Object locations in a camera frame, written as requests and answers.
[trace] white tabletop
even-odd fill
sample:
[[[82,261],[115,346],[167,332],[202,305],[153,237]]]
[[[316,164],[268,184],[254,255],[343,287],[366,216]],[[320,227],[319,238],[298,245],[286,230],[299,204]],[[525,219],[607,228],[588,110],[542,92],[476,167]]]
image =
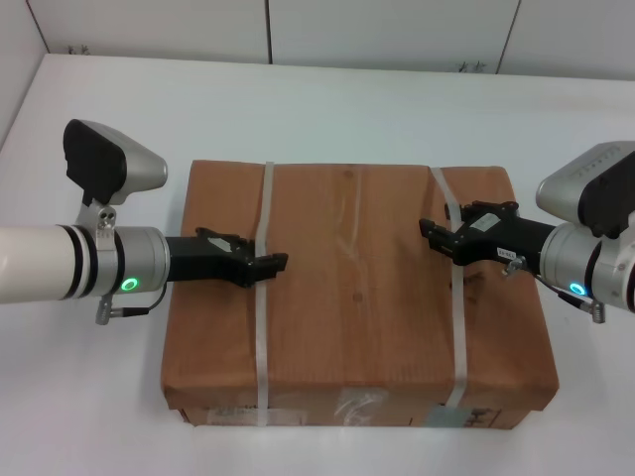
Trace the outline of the white tabletop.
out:
[[[599,142],[635,139],[635,83],[47,56],[0,154],[0,223],[72,223],[69,119],[164,157],[161,190],[119,224],[180,229],[192,160],[507,169],[521,213],[540,180]],[[590,474],[635,463],[635,318],[607,323],[541,290],[561,389],[516,429],[193,428],[160,390],[168,299],[94,324],[96,301],[0,307],[2,474]]]

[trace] brown box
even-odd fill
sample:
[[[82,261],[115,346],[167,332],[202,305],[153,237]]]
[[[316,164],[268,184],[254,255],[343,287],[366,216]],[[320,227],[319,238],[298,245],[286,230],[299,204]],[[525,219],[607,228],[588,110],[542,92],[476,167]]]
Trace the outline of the brown box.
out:
[[[183,235],[254,237],[264,166],[194,162]],[[500,168],[444,169],[460,203],[513,200]],[[267,249],[288,253],[268,282],[271,424],[421,426],[453,386],[450,259],[418,221],[445,223],[444,196],[418,166],[280,165]],[[558,376],[534,279],[465,268],[464,425],[511,428],[542,410]],[[193,424],[254,424],[254,291],[175,284],[162,386]]]

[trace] white wall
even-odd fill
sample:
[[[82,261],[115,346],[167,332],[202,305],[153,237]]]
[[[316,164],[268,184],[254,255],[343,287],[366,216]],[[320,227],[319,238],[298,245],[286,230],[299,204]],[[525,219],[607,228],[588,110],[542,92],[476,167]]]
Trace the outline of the white wall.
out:
[[[501,73],[635,79],[635,1],[523,0]]]
[[[518,0],[270,0],[275,64],[494,72]]]
[[[45,52],[25,0],[0,0],[0,148]]]
[[[264,0],[30,0],[51,53],[267,62]]]

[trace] green light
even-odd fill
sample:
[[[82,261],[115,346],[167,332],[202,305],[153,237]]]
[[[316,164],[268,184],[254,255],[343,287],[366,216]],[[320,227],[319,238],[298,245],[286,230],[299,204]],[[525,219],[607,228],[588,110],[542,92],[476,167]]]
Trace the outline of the green light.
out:
[[[139,281],[136,278],[128,278],[121,284],[121,291],[132,291],[139,286]]]

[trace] white plastic strap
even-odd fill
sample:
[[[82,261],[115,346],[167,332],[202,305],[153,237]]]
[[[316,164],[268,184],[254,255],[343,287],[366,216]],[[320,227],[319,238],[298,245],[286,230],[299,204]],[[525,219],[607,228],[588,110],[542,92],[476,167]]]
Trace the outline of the white plastic strap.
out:
[[[449,225],[455,232],[461,225],[460,207],[452,194],[444,173],[431,168],[434,178],[444,193],[449,211]],[[463,304],[463,267],[452,264],[452,328],[454,334],[454,388],[445,403],[447,408],[456,408],[467,387],[467,342],[465,340],[465,307]]]
[[[274,163],[265,165],[262,183],[260,221],[256,230],[256,257],[267,254],[267,229],[271,211],[274,182]],[[258,385],[258,426],[266,426],[269,419],[269,372],[267,370],[267,282],[256,283],[256,378]]]

